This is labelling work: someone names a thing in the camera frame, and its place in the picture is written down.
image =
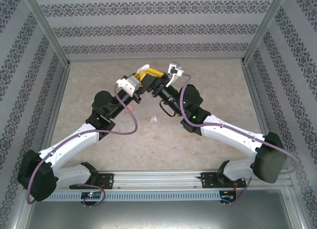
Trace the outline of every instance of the white robotic arm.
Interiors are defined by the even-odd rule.
[[[109,92],[100,91],[96,94],[92,104],[93,111],[91,116],[78,130],[61,142],[39,153],[29,151],[24,155],[18,181],[27,188],[31,175],[33,172],[36,172],[31,194],[37,201],[42,201],[47,198],[56,188],[91,181],[91,170],[84,165],[64,169],[61,169],[61,167],[78,152],[101,140],[113,129],[115,123],[112,119],[124,109],[121,102],[125,105],[128,105],[133,100],[140,103],[140,96],[142,94],[152,92],[153,97],[159,96],[162,102],[174,111],[175,115],[181,116],[180,93],[174,89],[171,84],[181,76],[182,73],[183,71],[177,64],[171,63],[168,74],[172,75],[173,78],[170,80],[166,73],[150,69],[149,66],[145,65],[139,69],[137,73],[117,81],[117,84],[120,84],[122,88],[118,96],[112,97]],[[254,139],[261,139],[275,146],[283,147],[278,136],[274,133],[263,136],[262,134],[252,133],[230,125],[203,110],[200,107],[202,101],[203,99],[200,97],[198,90],[193,85],[188,85],[182,99],[184,106],[183,111],[186,117],[199,126],[206,123],[217,123],[218,126],[195,127],[183,119],[181,124],[184,128],[191,133],[213,137],[223,141],[247,155],[247,158],[239,161],[224,162],[218,170],[219,173],[217,177],[219,177],[219,179],[216,178],[215,180],[223,183],[228,181],[233,182],[240,178],[257,176],[266,182],[275,182],[286,157],[284,155],[281,156],[281,153],[275,149],[264,146],[262,143],[223,126],[230,126],[249,136],[253,136]],[[80,135],[81,132],[93,130],[96,130],[96,132]],[[43,162],[43,159],[47,157],[48,154],[52,156],[45,159],[45,163],[40,165],[39,162]]]
[[[258,133],[249,132],[238,128],[234,125],[228,124],[216,116],[211,115],[208,116],[204,120],[204,124],[206,123],[219,123],[227,126],[231,126],[239,131],[242,131],[248,135],[251,135],[257,139],[265,139],[265,136]],[[229,130],[228,128],[224,128],[221,126],[204,126],[201,127],[201,132],[203,136],[212,137],[223,141],[224,143],[233,146],[245,153],[248,157],[238,161],[230,161],[224,168],[223,174],[232,181],[236,181],[237,179],[244,177],[254,177],[253,169],[250,167],[251,164],[254,163],[255,157],[257,155],[257,148],[262,146],[261,143],[257,141],[253,141],[252,139],[243,136],[237,132]]]

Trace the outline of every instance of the floral pattern stripe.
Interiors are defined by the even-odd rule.
[[[317,0],[296,0],[296,3],[302,9],[314,31],[317,31]]]
[[[44,110],[44,106],[54,79],[54,75],[56,73],[56,68],[58,66],[59,59],[56,54],[54,54],[49,69],[47,71],[45,80],[43,82],[41,92],[39,94],[36,106],[34,108],[34,113],[29,122],[29,126],[26,131],[26,135],[23,139],[23,143],[20,148],[19,156],[16,159],[16,163],[14,165],[14,170],[12,172],[12,176],[10,178],[10,183],[7,187],[7,191],[4,193],[4,200],[2,201],[2,206],[0,208],[0,228],[6,228],[10,213],[14,208],[14,199],[17,196],[18,189],[20,187],[19,182],[17,181],[17,176],[19,173],[20,165],[22,162],[23,155],[32,148],[32,144],[34,141],[34,136],[36,134],[38,125],[41,124],[41,116]],[[60,84],[62,78],[62,74],[60,75],[58,86]],[[54,101],[56,99],[58,87],[56,89]]]
[[[291,49],[297,65],[301,69],[303,76],[306,78],[306,82],[317,101],[317,71],[316,64],[311,58],[311,54],[307,51],[304,42],[299,37],[299,34],[283,7],[277,12],[275,21],[282,31],[288,47]]]
[[[297,93],[295,85],[293,84],[291,75],[288,73],[282,56],[269,31],[267,31],[263,36],[263,42],[281,80],[281,84],[283,85],[285,94],[289,100],[290,106],[292,107],[294,116],[297,119],[299,128],[304,136],[307,148],[310,151],[310,155],[314,159],[314,164],[317,164],[317,134],[315,133],[314,127],[312,127],[312,122],[306,114],[306,109],[301,102],[301,98]]]
[[[116,54],[162,52],[244,52],[249,43],[164,43],[63,46],[66,54]]]
[[[0,36],[21,0],[0,0]]]
[[[178,25],[132,25],[95,27],[56,27],[54,32],[62,37],[111,37],[152,35],[212,35],[255,34],[257,24],[178,24]]]
[[[265,13],[270,1],[157,1],[42,4],[46,17],[190,14]]]
[[[14,103],[12,112],[10,113],[9,119],[7,120],[7,125],[5,125],[4,127],[4,133],[1,135],[0,138],[0,170],[2,170],[3,165],[6,161],[6,156],[8,155],[11,148],[11,143],[21,122],[23,112],[31,95],[36,77],[40,71],[43,59],[46,55],[49,45],[50,43],[46,36],[42,37],[17,96],[17,100]]]
[[[30,12],[0,68],[0,104],[38,23]]]
[[[294,144],[292,133],[287,125],[287,122],[284,117],[284,113],[281,109],[280,102],[277,98],[276,92],[268,75],[266,66],[264,64],[263,58],[260,54],[259,50],[256,50],[253,59],[257,65],[257,70],[261,76],[262,84],[264,85],[266,95],[268,100],[271,104],[272,114],[275,117],[276,123],[278,125],[279,135],[283,141],[284,147],[290,152],[291,154],[295,155],[300,161],[300,168],[295,173],[295,177],[298,180],[298,185],[300,187],[300,191],[302,193],[303,200],[306,203],[306,208],[309,211],[309,216],[312,219],[312,223],[315,228],[317,228],[317,202],[316,197],[313,195],[313,188],[310,186],[310,181],[307,179],[307,173],[305,171],[304,165],[302,165],[302,161],[298,156],[298,150]],[[256,81],[251,71],[251,76],[256,86]],[[260,98],[260,93],[256,87],[257,94]]]

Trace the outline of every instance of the patterned wallpaper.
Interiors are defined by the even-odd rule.
[[[317,0],[284,0],[249,63],[270,130],[300,160],[291,176],[309,228],[317,228],[316,10]]]
[[[37,0],[70,60],[243,57],[272,0]]]
[[[0,0],[0,228],[8,226],[25,152],[40,150],[64,66],[24,0]]]

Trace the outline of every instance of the yellow object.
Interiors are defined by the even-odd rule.
[[[146,76],[147,74],[154,76],[154,77],[159,77],[161,78],[164,75],[164,72],[157,70],[157,69],[151,69],[148,68],[147,70],[141,70],[140,74],[135,73],[134,77],[139,80],[142,83],[142,79],[144,78],[144,76]]]

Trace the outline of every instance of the metal corner post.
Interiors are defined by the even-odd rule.
[[[54,51],[56,52],[58,58],[63,63],[63,66],[66,66],[69,63],[69,60],[64,52],[61,44],[59,43],[50,23],[46,19],[40,5],[37,0],[25,0],[29,8],[31,9],[34,17],[36,18],[38,24],[43,30],[44,34],[48,38],[50,44],[52,45]]]
[[[251,60],[254,52],[256,51],[262,37],[264,36],[265,32],[267,31],[269,25],[273,21],[279,7],[283,3],[284,0],[273,0],[271,5],[269,6],[259,28],[257,29],[254,38],[251,40],[251,43],[249,44],[249,47],[243,56],[243,62],[249,63]]]
[[[266,123],[264,112],[263,112],[263,109],[261,107],[260,100],[259,100],[259,97],[257,95],[256,87],[255,87],[254,82],[252,80],[249,67],[247,64],[244,64],[242,62],[242,60],[241,60],[241,67],[242,67],[243,74],[244,74],[244,77],[245,77],[246,82],[247,82],[247,86],[248,86],[248,89],[250,92],[250,96],[251,96],[251,100],[252,100],[252,103],[254,106],[254,110],[256,112],[256,115],[257,115],[257,118],[259,121],[261,132],[262,132],[262,134],[266,135],[269,132],[269,128],[268,128],[268,125]]]
[[[64,68],[63,77],[62,77],[62,80],[61,80],[60,87],[59,87],[59,89],[57,91],[57,96],[56,96],[55,103],[54,103],[54,106],[53,106],[52,115],[50,117],[49,124],[47,126],[47,132],[46,132],[45,137],[44,137],[42,149],[46,149],[46,148],[50,147],[50,145],[51,145],[51,141],[52,141],[52,138],[53,138],[55,125],[56,125],[56,122],[57,122],[59,109],[60,109],[60,106],[61,106],[61,102],[62,102],[62,99],[63,99],[63,96],[64,96],[64,91],[65,91],[65,88],[66,88],[66,83],[67,83],[67,80],[68,80],[70,67],[71,67],[71,64],[67,64],[65,66],[65,68]]]

